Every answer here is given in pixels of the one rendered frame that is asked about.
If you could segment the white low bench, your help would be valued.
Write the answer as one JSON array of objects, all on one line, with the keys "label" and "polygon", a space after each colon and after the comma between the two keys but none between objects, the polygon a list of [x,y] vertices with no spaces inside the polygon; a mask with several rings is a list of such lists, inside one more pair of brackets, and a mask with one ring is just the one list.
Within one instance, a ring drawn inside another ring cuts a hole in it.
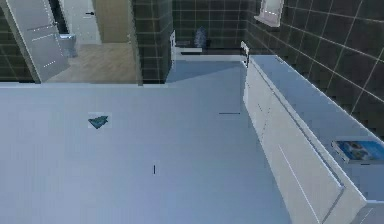
[{"label": "white low bench", "polygon": [[169,37],[171,61],[247,61],[249,47],[241,42],[237,48],[195,48],[178,45],[176,31]]}]

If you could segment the dark blue ribbed object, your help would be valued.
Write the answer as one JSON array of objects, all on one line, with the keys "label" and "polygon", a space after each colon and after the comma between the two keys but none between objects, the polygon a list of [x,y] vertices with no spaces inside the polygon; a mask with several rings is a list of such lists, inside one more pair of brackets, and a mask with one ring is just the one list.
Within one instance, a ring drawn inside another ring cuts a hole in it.
[{"label": "dark blue ribbed object", "polygon": [[194,44],[197,48],[205,48],[207,45],[207,33],[204,27],[199,27],[195,33]]}]

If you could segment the white long cupboard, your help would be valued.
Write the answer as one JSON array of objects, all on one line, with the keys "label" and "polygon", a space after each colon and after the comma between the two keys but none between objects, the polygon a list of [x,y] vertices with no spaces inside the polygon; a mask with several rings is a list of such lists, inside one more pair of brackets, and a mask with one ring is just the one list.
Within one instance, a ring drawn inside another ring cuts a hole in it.
[{"label": "white long cupboard", "polygon": [[277,55],[253,55],[243,102],[292,224],[384,224],[384,164],[347,164],[332,141],[384,142]]}]

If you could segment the small teal cloth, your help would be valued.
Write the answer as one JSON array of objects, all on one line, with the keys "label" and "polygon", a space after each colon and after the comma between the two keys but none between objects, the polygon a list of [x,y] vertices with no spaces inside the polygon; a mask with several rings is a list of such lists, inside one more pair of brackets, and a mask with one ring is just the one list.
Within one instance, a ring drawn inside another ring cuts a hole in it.
[{"label": "small teal cloth", "polygon": [[108,122],[107,116],[99,116],[97,118],[89,119],[88,122],[95,128],[99,129]]}]

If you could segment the white framed window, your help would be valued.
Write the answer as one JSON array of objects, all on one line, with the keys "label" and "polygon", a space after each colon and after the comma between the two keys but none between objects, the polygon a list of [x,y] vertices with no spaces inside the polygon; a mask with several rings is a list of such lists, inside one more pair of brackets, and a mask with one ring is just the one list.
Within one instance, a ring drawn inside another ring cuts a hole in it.
[{"label": "white framed window", "polygon": [[269,27],[280,26],[284,0],[262,0],[260,12],[255,19]]}]

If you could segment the white far door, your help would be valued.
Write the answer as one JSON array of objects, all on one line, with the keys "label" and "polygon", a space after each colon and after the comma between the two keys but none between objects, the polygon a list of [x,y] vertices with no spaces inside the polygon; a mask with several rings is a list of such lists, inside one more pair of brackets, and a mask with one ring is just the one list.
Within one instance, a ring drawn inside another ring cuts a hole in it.
[{"label": "white far door", "polygon": [[79,45],[101,43],[92,0],[62,0],[62,6],[69,33]]}]

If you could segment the white room door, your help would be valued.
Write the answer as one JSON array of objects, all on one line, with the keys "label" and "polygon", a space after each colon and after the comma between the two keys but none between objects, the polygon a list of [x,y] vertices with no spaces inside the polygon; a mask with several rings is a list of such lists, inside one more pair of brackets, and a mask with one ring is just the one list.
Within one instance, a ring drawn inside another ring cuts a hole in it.
[{"label": "white room door", "polygon": [[41,82],[69,67],[48,0],[6,0]]}]

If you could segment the blue book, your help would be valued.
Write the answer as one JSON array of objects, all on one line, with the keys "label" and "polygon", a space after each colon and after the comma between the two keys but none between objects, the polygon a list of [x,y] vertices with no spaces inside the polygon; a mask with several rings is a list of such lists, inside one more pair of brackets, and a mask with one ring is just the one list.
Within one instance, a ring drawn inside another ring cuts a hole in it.
[{"label": "blue book", "polygon": [[347,164],[384,164],[384,146],[375,141],[332,141],[332,147]]}]

